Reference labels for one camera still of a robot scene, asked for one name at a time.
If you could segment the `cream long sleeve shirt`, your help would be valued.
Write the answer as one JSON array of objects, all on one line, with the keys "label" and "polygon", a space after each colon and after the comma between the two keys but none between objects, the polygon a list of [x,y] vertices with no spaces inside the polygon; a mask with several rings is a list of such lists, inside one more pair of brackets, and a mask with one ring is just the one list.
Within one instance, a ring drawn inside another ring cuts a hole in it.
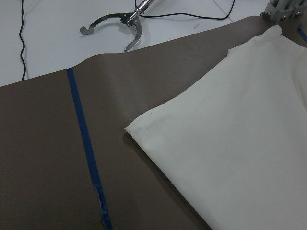
[{"label": "cream long sleeve shirt", "polygon": [[280,26],[126,131],[212,229],[306,229],[307,50]]}]

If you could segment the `metal reacher grabber tool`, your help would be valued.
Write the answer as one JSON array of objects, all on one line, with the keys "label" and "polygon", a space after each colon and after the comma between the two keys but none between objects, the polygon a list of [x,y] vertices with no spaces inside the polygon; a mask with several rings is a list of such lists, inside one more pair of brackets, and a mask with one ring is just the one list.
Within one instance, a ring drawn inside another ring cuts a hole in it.
[{"label": "metal reacher grabber tool", "polygon": [[136,44],[140,41],[142,36],[142,26],[140,23],[139,16],[152,4],[153,0],[144,0],[139,5],[135,7],[133,12],[126,13],[113,13],[109,15],[102,16],[95,20],[92,24],[89,25],[88,29],[83,26],[80,28],[80,33],[82,35],[91,35],[94,33],[94,29],[103,21],[108,19],[118,18],[120,22],[128,27],[134,26],[136,29],[136,35],[134,39],[126,46],[124,52],[128,52],[132,48],[136,46]]}]

